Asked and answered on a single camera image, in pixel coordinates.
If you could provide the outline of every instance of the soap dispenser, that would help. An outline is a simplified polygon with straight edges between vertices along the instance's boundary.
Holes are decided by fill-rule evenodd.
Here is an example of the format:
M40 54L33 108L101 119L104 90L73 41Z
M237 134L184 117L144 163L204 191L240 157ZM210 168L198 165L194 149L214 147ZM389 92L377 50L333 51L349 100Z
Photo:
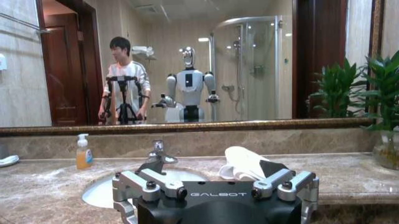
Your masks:
M76 168L85 169L93 164L92 151L86 148L88 142L85 137L88 134L77 135L77 151L76 151Z

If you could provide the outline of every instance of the black hair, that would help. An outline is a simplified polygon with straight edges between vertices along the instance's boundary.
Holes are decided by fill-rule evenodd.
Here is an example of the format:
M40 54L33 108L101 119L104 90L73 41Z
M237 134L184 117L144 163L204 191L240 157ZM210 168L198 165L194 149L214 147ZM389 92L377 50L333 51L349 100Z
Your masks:
M114 37L109 42L109 48L120 47L120 49L126 49L125 53L129 56L130 55L130 42L128 39L117 36Z

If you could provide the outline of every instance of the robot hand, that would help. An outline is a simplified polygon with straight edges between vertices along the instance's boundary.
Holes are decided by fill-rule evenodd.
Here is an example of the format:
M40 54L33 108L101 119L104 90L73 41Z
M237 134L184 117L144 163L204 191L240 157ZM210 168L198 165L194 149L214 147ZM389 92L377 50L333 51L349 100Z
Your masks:
M173 100L172 97L165 96L164 94L161 94L161 100L158 101L158 103L152 104L150 108L153 108L153 107L161 107L161 108L172 107L172 108L174 108L176 107L176 101Z
M208 103L212 103L212 104L220 101L218 95L216 95L216 91L214 90L210 91L210 95L209 95L209 97L208 97L208 99L205 101Z

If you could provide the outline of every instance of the towel rack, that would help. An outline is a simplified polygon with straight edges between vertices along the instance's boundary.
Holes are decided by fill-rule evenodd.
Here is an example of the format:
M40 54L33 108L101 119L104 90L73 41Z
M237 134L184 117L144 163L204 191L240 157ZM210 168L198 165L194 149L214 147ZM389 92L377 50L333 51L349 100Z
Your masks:
M21 24L21 25L24 25L24 26L26 26L26 27L29 27L29 28L37 30L40 33L49 33L49 31L48 31L46 29L41 29L41 28L40 28L38 26L36 26L34 24L28 23L28 22L20 20L20 19L17 19L17 18L14 18L14 17L12 17L12 16L4 14L4 13L0 13L0 17L8 19L8 20L10 20L10 21L14 21L16 23L18 23L18 24Z

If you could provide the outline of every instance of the towel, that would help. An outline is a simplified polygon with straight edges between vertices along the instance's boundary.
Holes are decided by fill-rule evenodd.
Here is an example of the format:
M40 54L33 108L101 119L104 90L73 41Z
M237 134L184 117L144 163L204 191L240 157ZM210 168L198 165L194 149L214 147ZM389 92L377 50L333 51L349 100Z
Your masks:
M264 179L260 160L269 161L248 149L232 146L224 151L226 164L218 170L218 176L225 180L256 181Z
M145 46L133 46L132 47L132 54L145 54L146 57L149 57L150 55L153 55L153 49L152 47L145 47Z

